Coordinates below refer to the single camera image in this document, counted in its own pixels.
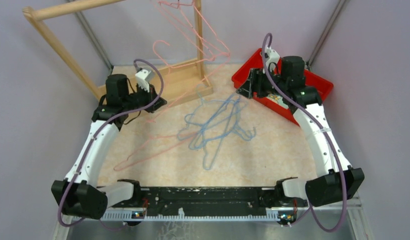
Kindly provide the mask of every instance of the wooden rack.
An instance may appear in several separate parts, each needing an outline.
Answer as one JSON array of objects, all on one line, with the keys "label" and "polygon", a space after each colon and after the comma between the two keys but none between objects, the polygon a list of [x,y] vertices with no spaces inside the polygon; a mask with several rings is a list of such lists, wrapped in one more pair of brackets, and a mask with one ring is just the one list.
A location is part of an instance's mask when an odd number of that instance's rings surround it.
[{"label": "wooden rack", "polygon": [[[46,7],[39,10],[34,10],[32,7],[27,6],[22,9],[25,18],[30,24],[38,31],[38,33],[46,40],[46,42],[55,50],[55,52],[61,57],[61,59],[68,65],[68,67],[75,73],[75,75],[86,85],[86,87],[93,93],[93,95],[99,100],[101,96],[106,93],[105,85],[96,86],[95,83],[89,78],[89,76],[80,67],[77,61],[71,56],[64,45],[59,41],[56,35],[49,29],[44,23],[44,20],[56,18],[59,16],[72,14],[75,12],[92,9],[104,5],[109,5],[123,0],[78,0],[69,3],[64,3],[56,6]],[[195,1],[195,6],[198,11],[201,11],[201,0]],[[202,37],[202,18],[194,11],[195,29]],[[203,48],[202,42],[199,37],[196,37],[196,43]],[[197,60],[202,60],[203,54],[200,50],[197,51],[197,57],[189,61],[181,62],[176,66],[184,65],[186,63],[194,63]],[[174,68],[168,74],[168,68],[160,68],[159,71],[164,77],[165,88],[162,93],[162,97],[172,103],[176,98],[181,96],[187,90],[192,89],[195,85],[201,82],[205,76],[204,62],[198,62],[197,64],[191,64],[186,67]],[[136,83],[135,76],[128,76],[132,83]],[[157,77],[151,81],[151,83],[160,89],[161,83]],[[213,87],[206,79],[203,82],[203,86],[199,86],[196,91],[202,96],[206,96],[213,93]],[[189,92],[180,98],[175,105],[197,99],[198,95],[196,91]]]}]

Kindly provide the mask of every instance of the table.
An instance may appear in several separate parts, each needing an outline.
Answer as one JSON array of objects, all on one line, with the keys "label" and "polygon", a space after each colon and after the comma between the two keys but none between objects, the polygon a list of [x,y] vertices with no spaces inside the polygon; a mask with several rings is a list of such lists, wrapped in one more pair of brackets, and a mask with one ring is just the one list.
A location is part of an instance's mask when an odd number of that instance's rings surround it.
[{"label": "table", "polygon": [[[231,77],[240,66],[228,64],[210,76],[214,93],[204,99],[225,100],[234,93]],[[210,64],[205,69],[209,73],[216,67]],[[131,66],[116,66],[113,71],[127,75],[132,72]],[[316,178],[315,163],[303,131],[260,103],[252,99],[244,100],[248,105],[240,113],[240,126],[245,130],[255,127],[256,136],[251,141],[244,141],[234,133],[229,134],[223,140],[211,170],[202,167],[203,150],[190,150],[189,141],[182,142],[175,137],[186,127],[185,115],[200,105],[201,100],[196,99],[168,110],[161,109],[153,114],[142,115],[124,125],[106,156],[98,186],[110,185],[119,179],[133,179],[147,187],[270,187],[277,180],[288,177]],[[201,109],[200,114],[211,116],[218,105],[210,103],[209,107]],[[156,116],[155,122],[148,122]],[[131,156],[128,164],[120,166],[141,162],[115,171],[114,167],[142,146],[149,136],[171,137],[150,140],[143,149]],[[213,153],[217,145],[217,141],[207,145],[209,154]],[[169,151],[154,156],[169,148]]]}]

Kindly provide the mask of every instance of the red plastic container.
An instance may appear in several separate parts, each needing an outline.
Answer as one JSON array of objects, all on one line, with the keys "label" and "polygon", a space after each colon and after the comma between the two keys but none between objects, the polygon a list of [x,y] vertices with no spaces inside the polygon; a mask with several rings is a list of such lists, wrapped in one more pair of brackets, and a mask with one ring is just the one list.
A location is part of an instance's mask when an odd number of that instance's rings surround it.
[{"label": "red plastic container", "polygon": [[[261,48],[259,48],[246,62],[245,64],[237,70],[237,72],[231,77],[231,80],[234,83],[234,88],[239,88],[248,78],[249,71],[252,68],[262,68],[263,61],[261,59]],[[277,63],[278,69],[281,69],[282,61],[279,60]],[[333,89],[333,83],[327,81],[326,79],[315,75],[314,73],[304,70],[304,75],[306,77],[305,84],[307,86],[314,86],[318,93],[320,93],[321,99],[324,101],[329,93]],[[294,116],[292,115],[291,111],[287,109],[286,106],[280,105],[275,100],[270,97],[253,97],[256,101],[260,102],[267,108],[273,110],[274,112],[282,115],[286,119],[290,120],[294,124],[298,125],[297,121],[295,121]]]}]

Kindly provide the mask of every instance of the gray wall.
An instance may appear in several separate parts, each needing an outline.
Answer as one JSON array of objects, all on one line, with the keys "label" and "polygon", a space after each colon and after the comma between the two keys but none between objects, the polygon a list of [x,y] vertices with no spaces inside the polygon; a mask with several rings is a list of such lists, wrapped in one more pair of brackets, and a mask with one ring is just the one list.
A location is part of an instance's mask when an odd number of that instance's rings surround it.
[{"label": "gray wall", "polygon": [[[114,65],[130,65],[134,58],[160,63],[152,52],[170,62],[196,56],[196,49],[160,15],[152,1],[123,1],[85,11],[87,20],[104,45]],[[272,32],[273,47],[280,55],[309,57],[337,0],[202,0],[202,13],[231,51],[231,61],[243,63],[261,47],[267,32]],[[191,8],[184,10],[193,22]],[[203,24],[204,38],[221,47]]]},{"label": "gray wall", "polygon": [[[51,239],[57,204],[51,184],[82,148],[96,99],[23,17],[64,0],[0,1],[0,240]],[[107,69],[76,18],[47,20],[87,74]]]},{"label": "gray wall", "polygon": [[352,0],[313,69],[375,239],[410,239],[410,0]]}]

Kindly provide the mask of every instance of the wooden base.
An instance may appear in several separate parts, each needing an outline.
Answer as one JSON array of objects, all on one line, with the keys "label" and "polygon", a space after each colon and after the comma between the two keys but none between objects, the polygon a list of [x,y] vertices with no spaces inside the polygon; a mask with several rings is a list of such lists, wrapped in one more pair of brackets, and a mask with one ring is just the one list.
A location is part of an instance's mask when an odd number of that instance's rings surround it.
[{"label": "wooden base", "polygon": [[[175,67],[186,64],[190,65],[179,68],[172,68],[170,70],[170,73],[168,73],[169,67],[158,68],[159,72],[164,78],[164,89],[161,97],[168,102],[167,105],[172,104],[171,106],[174,107],[198,99],[198,93],[201,96],[207,96],[213,93],[214,90],[211,83],[207,79],[202,81],[203,78],[201,77],[201,72],[199,71],[199,64],[193,64],[196,61],[197,58],[180,62]],[[127,75],[128,79],[131,82],[131,85],[136,88],[137,81],[135,77],[136,70],[134,66],[116,66],[112,73]],[[155,86],[156,92],[158,93],[161,89],[161,81],[157,74],[155,74],[155,77],[150,81],[150,83]],[[102,95],[106,94],[105,85],[99,87],[99,92]]]}]

